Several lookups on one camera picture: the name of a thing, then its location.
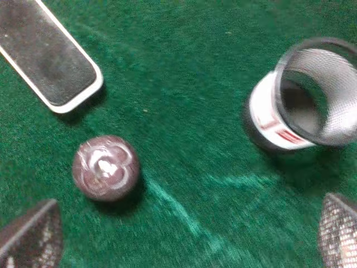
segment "red stripe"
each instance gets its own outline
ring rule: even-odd
[[[300,143],[303,140],[299,137],[297,137],[296,135],[294,135],[293,133],[291,133],[288,130],[279,130],[276,132],[276,134],[278,134],[280,137],[282,137],[284,140],[287,140],[291,143]]]

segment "dark red ball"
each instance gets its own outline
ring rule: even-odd
[[[75,184],[87,197],[114,201],[135,187],[139,159],[122,138],[100,136],[80,145],[72,171]]]

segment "mesh object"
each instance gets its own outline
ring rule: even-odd
[[[1,268],[55,268],[62,255],[60,210],[44,200],[0,232]]]
[[[357,205],[340,194],[327,194],[318,243],[327,268],[357,268]]]
[[[356,139],[356,55],[351,44],[323,38],[307,40],[281,58],[277,108],[293,130],[316,144],[341,146]],[[292,90],[284,81],[298,85],[310,100],[299,94],[288,100]]]

